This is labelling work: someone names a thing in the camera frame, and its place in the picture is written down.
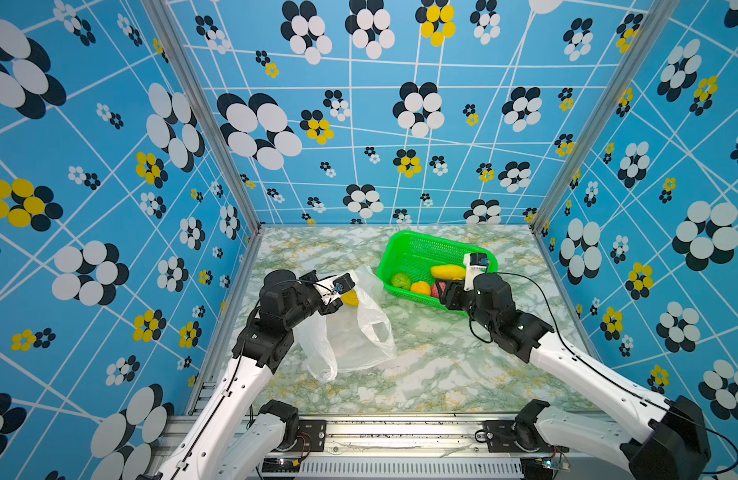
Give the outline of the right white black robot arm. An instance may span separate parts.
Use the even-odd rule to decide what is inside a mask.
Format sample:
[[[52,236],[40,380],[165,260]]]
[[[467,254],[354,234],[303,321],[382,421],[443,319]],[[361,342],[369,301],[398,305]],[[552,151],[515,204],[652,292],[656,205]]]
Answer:
[[[530,401],[515,417],[512,440],[526,451],[566,447],[606,461],[636,479],[699,479],[712,451],[702,409],[641,387],[565,340],[553,325],[519,310],[497,273],[437,282],[447,309],[486,329],[492,343],[573,388],[608,415],[603,421]]]

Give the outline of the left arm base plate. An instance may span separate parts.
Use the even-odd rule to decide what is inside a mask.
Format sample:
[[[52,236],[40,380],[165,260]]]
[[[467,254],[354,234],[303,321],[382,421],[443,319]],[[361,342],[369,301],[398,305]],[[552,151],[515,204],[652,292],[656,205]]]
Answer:
[[[300,419],[295,433],[287,431],[282,443],[274,449],[276,453],[323,452],[327,434],[327,421]]]

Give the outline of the small orange yellow fruit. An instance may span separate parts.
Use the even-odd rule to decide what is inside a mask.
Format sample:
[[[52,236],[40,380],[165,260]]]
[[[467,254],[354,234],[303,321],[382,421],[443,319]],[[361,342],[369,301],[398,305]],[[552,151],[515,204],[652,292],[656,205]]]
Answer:
[[[412,293],[423,295],[426,297],[431,296],[431,286],[425,281],[415,282],[411,285],[410,291]]]

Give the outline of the white plastic bag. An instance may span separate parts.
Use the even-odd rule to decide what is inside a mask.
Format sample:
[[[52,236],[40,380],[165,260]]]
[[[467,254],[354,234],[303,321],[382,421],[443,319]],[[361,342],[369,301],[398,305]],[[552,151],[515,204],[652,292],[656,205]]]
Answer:
[[[304,368],[322,383],[397,356],[391,321],[379,304],[381,280],[367,265],[349,273],[357,281],[352,291],[358,295],[359,306],[343,303],[336,313],[316,313],[294,328],[294,340],[306,357]]]

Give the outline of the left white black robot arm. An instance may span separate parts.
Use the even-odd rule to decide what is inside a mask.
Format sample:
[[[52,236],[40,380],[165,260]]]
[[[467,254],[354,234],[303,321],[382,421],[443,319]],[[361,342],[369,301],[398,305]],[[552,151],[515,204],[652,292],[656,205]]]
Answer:
[[[293,445],[299,414],[280,401],[261,408],[243,435],[237,431],[292,347],[295,326],[314,314],[337,312],[342,295],[355,285],[348,273],[323,279],[315,272],[267,274],[221,380],[155,478],[245,479],[272,451]]]

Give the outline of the yellow mango fruit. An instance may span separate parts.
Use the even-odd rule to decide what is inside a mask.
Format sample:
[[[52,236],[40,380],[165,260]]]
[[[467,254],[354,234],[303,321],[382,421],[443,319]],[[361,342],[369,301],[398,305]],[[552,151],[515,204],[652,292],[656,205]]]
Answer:
[[[438,265],[430,268],[431,275],[437,280],[464,280],[467,270],[463,266],[454,264]]]

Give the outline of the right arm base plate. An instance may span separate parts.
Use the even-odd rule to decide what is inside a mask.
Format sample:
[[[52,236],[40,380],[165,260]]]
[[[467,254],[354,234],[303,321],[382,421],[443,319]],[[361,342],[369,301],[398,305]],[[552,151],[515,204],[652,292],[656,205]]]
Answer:
[[[474,434],[479,444],[486,446],[490,453],[526,453],[540,456],[568,453],[567,447],[552,446],[542,440],[530,440],[523,445],[512,420],[487,420]]]

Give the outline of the green round fruit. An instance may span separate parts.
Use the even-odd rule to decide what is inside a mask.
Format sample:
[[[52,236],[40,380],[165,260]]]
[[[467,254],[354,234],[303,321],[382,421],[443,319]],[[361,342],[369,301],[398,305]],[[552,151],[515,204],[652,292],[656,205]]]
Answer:
[[[409,291],[411,289],[411,277],[404,272],[397,272],[391,277],[390,284],[392,287]]]

